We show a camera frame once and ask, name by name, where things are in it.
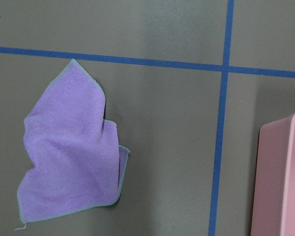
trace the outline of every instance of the gray floor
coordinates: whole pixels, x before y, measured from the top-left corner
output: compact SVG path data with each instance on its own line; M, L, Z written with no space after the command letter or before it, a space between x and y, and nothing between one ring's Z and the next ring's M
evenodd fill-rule
M0 1L0 46L221 64L227 1ZM69 63L0 54L0 235L207 235L220 72L78 60L131 152L120 201L19 220L23 120ZM295 70L295 1L236 1L231 65ZM230 74L216 236L248 236L258 132L295 112L295 79Z

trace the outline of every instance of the loose thread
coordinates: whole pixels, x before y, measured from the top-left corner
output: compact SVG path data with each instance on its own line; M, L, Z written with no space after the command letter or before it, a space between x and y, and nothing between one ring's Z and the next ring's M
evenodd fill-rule
M21 227L21 228L16 228L14 231L24 230L24 229L26 229L26 226L27 226L27 222L25 222L25 224L24 224L23 227Z

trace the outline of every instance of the towel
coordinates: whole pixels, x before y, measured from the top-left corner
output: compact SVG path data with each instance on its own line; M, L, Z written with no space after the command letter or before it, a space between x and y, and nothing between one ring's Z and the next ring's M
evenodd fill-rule
M25 118L24 145L34 167L17 191L25 224L114 204L130 151L103 119L100 85L73 59Z

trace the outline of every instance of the pink plastic bin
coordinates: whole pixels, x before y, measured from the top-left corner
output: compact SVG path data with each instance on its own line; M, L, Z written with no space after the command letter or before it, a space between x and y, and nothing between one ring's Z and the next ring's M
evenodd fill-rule
M260 130L251 236L295 236L295 114Z

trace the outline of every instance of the blue tape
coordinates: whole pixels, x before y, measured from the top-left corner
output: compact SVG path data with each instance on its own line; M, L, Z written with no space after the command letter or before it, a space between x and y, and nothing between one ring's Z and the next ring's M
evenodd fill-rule
M104 62L114 62L114 63L134 64L134 65L161 66L161 67L193 69L193 70L209 70L209 71L222 70L221 65L213 65L213 64L200 64L200 63L170 61L170 60L152 60L152 59L140 59L140 58L114 57L114 56L104 56L104 55L94 55L94 54L43 51L43 50L35 50L35 49L0 47L0 53L37 56L37 57L50 57L50 58L66 58L66 59L74 58L74 59L81 59L81 60L104 61Z
M286 71L286 70L271 70L271 69L229 66L229 72L240 73L240 74L266 75L266 76L295 78L295 71Z
M219 99L217 128L216 128L208 236L215 236L215 231L216 231L216 216L217 216L218 194L219 194L219 186L220 186L224 120L225 120L226 95L227 95L227 84L228 84L228 69L230 65L231 42L232 42L233 15L234 15L234 0L229 0L227 3L227 16L226 16L223 65L222 65L223 70L222 70L222 76L221 76L220 99Z

